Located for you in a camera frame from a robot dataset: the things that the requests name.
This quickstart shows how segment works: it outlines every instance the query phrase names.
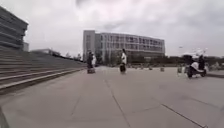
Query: person in white shirt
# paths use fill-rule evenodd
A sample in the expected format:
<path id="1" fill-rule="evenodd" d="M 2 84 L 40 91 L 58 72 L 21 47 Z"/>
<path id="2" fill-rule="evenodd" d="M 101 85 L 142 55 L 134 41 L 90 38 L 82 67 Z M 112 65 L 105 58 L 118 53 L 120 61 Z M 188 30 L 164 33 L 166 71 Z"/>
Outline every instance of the person in white shirt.
<path id="1" fill-rule="evenodd" d="M 96 65 L 96 56 L 94 54 L 93 54 L 92 65 L 93 65 L 93 68 L 95 68 L 95 65 Z"/>
<path id="2" fill-rule="evenodd" d="M 120 66 L 121 73 L 125 73 L 126 72 L 126 64 L 127 64 L 126 51 L 125 51 L 125 49 L 122 49 L 121 66 Z"/>

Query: person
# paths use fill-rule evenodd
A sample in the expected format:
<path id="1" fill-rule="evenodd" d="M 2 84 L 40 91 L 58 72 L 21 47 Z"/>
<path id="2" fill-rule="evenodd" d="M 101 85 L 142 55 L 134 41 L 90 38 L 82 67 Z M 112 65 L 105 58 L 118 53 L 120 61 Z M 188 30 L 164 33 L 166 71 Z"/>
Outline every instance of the person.
<path id="1" fill-rule="evenodd" d="M 120 66 L 121 73 L 125 73 L 125 71 L 126 71 L 126 64 L 127 64 L 126 51 L 125 51 L 125 49 L 122 49 L 121 66 Z"/>
<path id="2" fill-rule="evenodd" d="M 92 52 L 89 52 L 88 57 L 87 57 L 87 70 L 88 70 L 88 72 L 93 68 L 92 60 L 93 60 Z"/>
<path id="3" fill-rule="evenodd" d="M 92 66 L 93 66 L 93 70 L 95 72 L 95 65 L 96 65 L 96 56 L 94 54 L 92 54 L 93 60 L 92 60 Z"/>
<path id="4" fill-rule="evenodd" d="M 204 60 L 204 56 L 203 55 L 199 56 L 198 63 L 199 63 L 198 69 L 199 70 L 204 70 L 205 69 L 205 60 Z"/>

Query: scooter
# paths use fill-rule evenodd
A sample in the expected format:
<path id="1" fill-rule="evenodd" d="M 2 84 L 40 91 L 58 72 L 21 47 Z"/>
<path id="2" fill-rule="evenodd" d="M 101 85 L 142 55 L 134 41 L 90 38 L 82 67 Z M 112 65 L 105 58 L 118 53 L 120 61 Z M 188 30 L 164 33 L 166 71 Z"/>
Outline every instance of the scooter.
<path id="1" fill-rule="evenodd" d="M 121 72 L 121 74 L 125 74 L 125 72 L 126 72 L 126 67 L 125 67 L 125 64 L 124 63 L 122 63 L 120 65 L 120 72 Z"/>
<path id="2" fill-rule="evenodd" d="M 199 69 L 199 63 L 193 62 L 191 65 L 187 67 L 187 76 L 188 78 L 192 78 L 193 75 L 200 74 L 201 77 L 205 77 L 207 74 L 206 69 Z"/>

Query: person in dark clothing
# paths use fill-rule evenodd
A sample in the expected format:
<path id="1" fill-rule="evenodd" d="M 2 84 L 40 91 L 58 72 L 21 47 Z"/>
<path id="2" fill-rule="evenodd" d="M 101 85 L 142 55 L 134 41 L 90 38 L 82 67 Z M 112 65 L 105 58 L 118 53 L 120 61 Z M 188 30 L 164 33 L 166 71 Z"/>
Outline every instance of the person in dark clothing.
<path id="1" fill-rule="evenodd" d="M 87 58 L 87 68 L 88 69 L 93 68 L 92 60 L 93 60 L 93 54 L 92 54 L 92 52 L 89 52 L 88 58 Z"/>
<path id="2" fill-rule="evenodd" d="M 198 69 L 199 70 L 204 70 L 205 69 L 205 60 L 204 60 L 204 56 L 203 55 L 201 55 L 199 57 L 198 63 L 199 63 Z"/>

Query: pedestrian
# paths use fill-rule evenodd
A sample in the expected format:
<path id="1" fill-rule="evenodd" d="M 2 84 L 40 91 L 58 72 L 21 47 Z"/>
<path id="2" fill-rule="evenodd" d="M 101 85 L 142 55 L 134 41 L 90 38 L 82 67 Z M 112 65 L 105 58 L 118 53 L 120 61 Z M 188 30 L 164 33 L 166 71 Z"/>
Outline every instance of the pedestrian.
<path id="1" fill-rule="evenodd" d="M 120 65 L 121 73 L 125 73 L 126 72 L 126 65 L 127 65 L 127 55 L 126 55 L 125 49 L 122 49 L 121 65 Z"/>
<path id="2" fill-rule="evenodd" d="M 87 72 L 88 73 L 92 73 L 92 68 L 93 68 L 92 60 L 93 60 L 93 55 L 92 55 L 92 52 L 90 51 L 87 57 Z"/>
<path id="3" fill-rule="evenodd" d="M 95 66 L 96 66 L 96 56 L 94 54 L 92 54 L 92 66 L 93 66 L 93 71 L 95 72 Z"/>

